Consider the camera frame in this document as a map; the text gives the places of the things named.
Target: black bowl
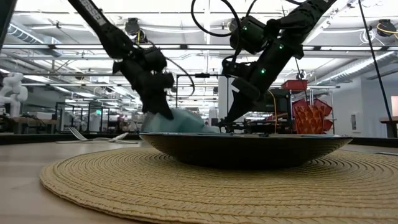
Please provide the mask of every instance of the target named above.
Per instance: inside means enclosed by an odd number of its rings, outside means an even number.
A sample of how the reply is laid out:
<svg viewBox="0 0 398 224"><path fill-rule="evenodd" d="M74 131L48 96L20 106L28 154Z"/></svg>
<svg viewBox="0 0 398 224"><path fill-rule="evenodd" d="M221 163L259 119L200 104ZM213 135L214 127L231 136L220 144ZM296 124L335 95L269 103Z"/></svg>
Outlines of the black bowl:
<svg viewBox="0 0 398 224"><path fill-rule="evenodd" d="M221 169L300 166L348 144L351 137L328 135L142 133L157 150L187 164Z"/></svg>

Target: blue towel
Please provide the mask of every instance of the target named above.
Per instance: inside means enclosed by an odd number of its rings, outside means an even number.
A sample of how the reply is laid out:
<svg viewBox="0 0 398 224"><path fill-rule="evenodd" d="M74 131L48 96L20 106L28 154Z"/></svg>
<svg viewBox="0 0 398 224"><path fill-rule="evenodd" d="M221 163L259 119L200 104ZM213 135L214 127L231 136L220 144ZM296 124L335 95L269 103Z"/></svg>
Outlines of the blue towel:
<svg viewBox="0 0 398 224"><path fill-rule="evenodd" d="M173 120L147 113L142 124L143 133L219 133L217 127L209 127L199 115L188 110L172 109Z"/></svg>

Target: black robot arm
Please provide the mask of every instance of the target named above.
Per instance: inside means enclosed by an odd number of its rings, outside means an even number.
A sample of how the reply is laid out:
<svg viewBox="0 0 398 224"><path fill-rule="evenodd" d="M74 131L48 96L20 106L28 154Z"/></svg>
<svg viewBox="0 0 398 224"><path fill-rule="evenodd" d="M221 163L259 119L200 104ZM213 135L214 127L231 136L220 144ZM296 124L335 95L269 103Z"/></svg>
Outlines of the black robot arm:
<svg viewBox="0 0 398 224"><path fill-rule="evenodd" d="M160 49L134 47L132 40L110 23L92 0L68 1L97 34L106 53L119 60L114 63L113 72L121 72L138 92L142 112L160 113L173 119L165 88L173 87L174 78L171 73L162 73L167 62Z"/></svg>
<svg viewBox="0 0 398 224"><path fill-rule="evenodd" d="M237 30L233 32L231 46L234 49L241 47L251 54L263 52L256 62L250 64L232 64L223 60L223 74L237 77L232 85L238 89L238 92L233 92L234 101L224 119L226 123L240 118L262 99L291 57L301 59L304 56L302 42L336 1L305 1L286 17L271 19L266 25L252 16L241 21L241 35Z"/></svg>

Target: round placemat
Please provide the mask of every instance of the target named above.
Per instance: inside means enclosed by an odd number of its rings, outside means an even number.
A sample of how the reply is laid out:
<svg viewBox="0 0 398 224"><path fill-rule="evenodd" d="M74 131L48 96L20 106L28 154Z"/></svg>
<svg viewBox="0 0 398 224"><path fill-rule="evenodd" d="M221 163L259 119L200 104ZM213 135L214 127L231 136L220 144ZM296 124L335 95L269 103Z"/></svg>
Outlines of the round placemat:
<svg viewBox="0 0 398 224"><path fill-rule="evenodd" d="M152 223L398 223L397 165L336 151L293 169L216 170L131 148L56 162L40 178L78 205Z"/></svg>

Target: ceiling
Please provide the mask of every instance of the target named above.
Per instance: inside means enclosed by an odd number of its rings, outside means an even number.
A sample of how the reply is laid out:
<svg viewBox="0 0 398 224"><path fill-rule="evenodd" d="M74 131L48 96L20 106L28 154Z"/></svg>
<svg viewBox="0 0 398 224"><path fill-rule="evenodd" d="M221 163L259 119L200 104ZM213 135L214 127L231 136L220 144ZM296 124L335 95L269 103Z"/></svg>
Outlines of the ceiling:
<svg viewBox="0 0 398 224"><path fill-rule="evenodd" d="M393 24L398 24L396 13L396 0L362 0L364 3L364 14L368 25L375 27L380 19L390 19ZM148 39L156 44L200 44L200 45L229 45L229 39L219 37L208 37L200 31L192 21L190 15L191 1L187 0L146 0L136 2L131 0L93 0L103 10L106 17L120 28L128 18L139 18L139 25L146 33ZM240 17L243 17L251 1L229 0ZM359 7L347 7L347 0L337 2L320 20L313 34L310 35L305 45L319 46L366 46L367 38L364 38L363 21ZM292 11L296 5L286 1L265 1L258 0L252 9L252 16L262 22L269 19L278 19ZM195 6L196 18L203 25L210 27L213 32L227 33L223 29L232 18L229 9L219 0L197 0ZM18 0L12 18L16 24L21 24L29 32L54 37L63 44L99 44L95 33L86 25L85 21L76 13L74 8L66 0ZM375 46L396 45L398 38L375 36ZM8 35L7 44L23 43L19 39ZM221 68L221 61L232 52L230 50L163 50L165 56L170 57L190 73L208 72L218 74ZM37 63L49 70L56 69L59 74L83 72L109 73L112 70L113 61L107 58L104 50L64 50L60 58L53 58L50 55L43 55L33 50L3 50L0 60L10 57L9 53ZM370 57L369 52L307 52L306 56L298 61L298 67L308 74L319 74L320 71L330 72L342 65L345 65L357 58ZM244 54L239 58L242 62L256 60L257 57ZM31 64L25 64L18 60L18 65L24 65L24 69L36 72L48 72L42 67L37 68ZM172 63L169 63L169 70L181 74L182 71ZM278 76L276 83L283 83L289 79L295 79L297 65L292 59ZM94 83L98 77L85 77L77 80L74 77L57 76L63 83ZM128 83L124 77L102 78L102 82ZM184 105L200 105L203 111L217 107L216 97L213 96L213 87L217 86L218 79L211 77L207 79L194 78L195 84L209 86L197 88L194 97L199 100L186 99L180 101ZM179 79L181 84L189 84L187 77ZM129 94L134 92L125 88ZM180 87L179 95L189 95L190 87ZM85 91L94 92L94 88L85 87Z"/></svg>

